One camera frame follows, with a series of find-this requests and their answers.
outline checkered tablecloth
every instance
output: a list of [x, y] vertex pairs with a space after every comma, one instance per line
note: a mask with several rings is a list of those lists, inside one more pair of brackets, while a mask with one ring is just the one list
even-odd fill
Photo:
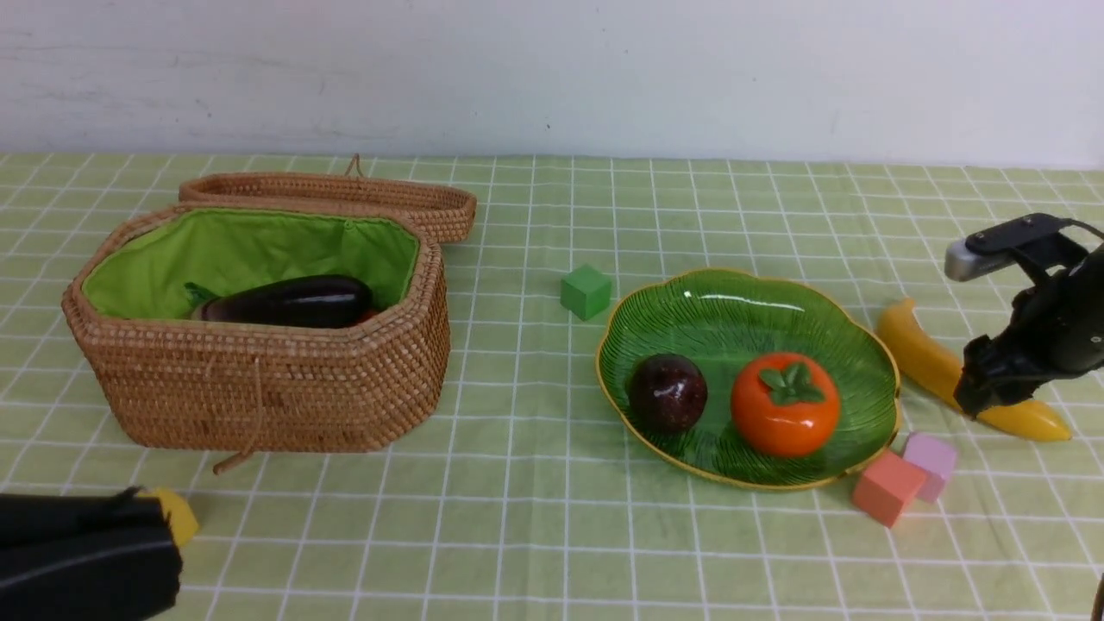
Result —
[[1028, 211], [1104, 218], [1104, 172], [609, 160], [368, 160], [480, 199], [446, 249], [453, 355], [439, 411], [386, 451], [145, 450], [120, 431], [59, 303], [124, 219], [215, 171], [341, 172], [344, 158], [0, 154], [2, 488], [167, 486], [202, 530], [168, 620], [837, 621], [1086, 619], [1104, 567], [1104, 387], [1044, 388], [1074, 440], [1033, 445], [906, 386], [904, 431], [952, 442], [937, 505], [888, 531], [850, 483], [751, 493], [631, 440], [597, 387], [607, 314], [560, 307], [590, 263], [614, 295], [702, 266], [808, 282], [872, 325], [903, 295], [960, 349], [1027, 278], [948, 282], [955, 239]]

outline yellow object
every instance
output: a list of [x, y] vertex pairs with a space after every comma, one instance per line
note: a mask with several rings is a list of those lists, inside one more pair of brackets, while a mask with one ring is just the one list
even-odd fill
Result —
[[[905, 298], [887, 308], [875, 334], [905, 377], [962, 413], [954, 398], [955, 386], [962, 376], [962, 360], [920, 327], [913, 314], [915, 305], [913, 299]], [[977, 420], [1005, 433], [1038, 442], [1061, 442], [1072, 436], [1058, 412], [1037, 400], [990, 408]]]
[[160, 501], [161, 515], [169, 520], [169, 530], [172, 531], [172, 543], [178, 548], [183, 548], [199, 533], [200, 524], [195, 519], [195, 514], [188, 506], [188, 502], [177, 493], [163, 487], [157, 487], [139, 492], [138, 495]]

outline pink cube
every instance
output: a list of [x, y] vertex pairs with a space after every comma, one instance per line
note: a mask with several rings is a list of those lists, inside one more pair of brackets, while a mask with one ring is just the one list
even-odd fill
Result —
[[925, 433], [912, 433], [904, 446], [904, 460], [924, 471], [926, 480], [916, 497], [934, 503], [946, 487], [958, 462], [954, 446]]

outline green plate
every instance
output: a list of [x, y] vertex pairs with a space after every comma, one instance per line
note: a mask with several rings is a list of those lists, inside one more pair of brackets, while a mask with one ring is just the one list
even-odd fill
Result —
[[[774, 351], [809, 356], [839, 390], [836, 432], [805, 457], [763, 455], [732, 424], [729, 402], [736, 375]], [[655, 433], [628, 407], [634, 367], [656, 354], [686, 356], [705, 377], [705, 412], [683, 433]], [[737, 486], [795, 490], [830, 483], [877, 457], [901, 427], [901, 375], [884, 345], [835, 302], [790, 281], [711, 269], [636, 291], [613, 310], [596, 367], [606, 398], [641, 442], [679, 467]]]

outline wicker basket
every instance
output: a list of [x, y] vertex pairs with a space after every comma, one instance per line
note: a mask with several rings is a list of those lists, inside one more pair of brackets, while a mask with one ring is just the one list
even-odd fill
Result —
[[[277, 177], [264, 178], [280, 187]], [[82, 290], [97, 265], [130, 240], [217, 206], [184, 201], [117, 228], [66, 288], [62, 309], [124, 432], [150, 448], [236, 451], [215, 465], [219, 474], [254, 451], [379, 450], [425, 421], [440, 398], [450, 349], [445, 272], [437, 239], [402, 206], [428, 204], [431, 196], [452, 197], [463, 209], [471, 202], [448, 191], [403, 187], [416, 198], [397, 197], [399, 210], [350, 201], [233, 204], [386, 218], [417, 239], [405, 297], [344, 329], [104, 316]], [[458, 235], [460, 222], [444, 220], [438, 231]]]
[[[354, 157], [349, 169], [360, 158]], [[227, 172], [209, 175], [180, 186], [181, 201], [225, 206], [270, 207], [295, 202], [339, 202], [386, 206], [405, 215], [438, 242], [466, 240], [475, 224], [476, 197], [447, 186], [300, 172]]]

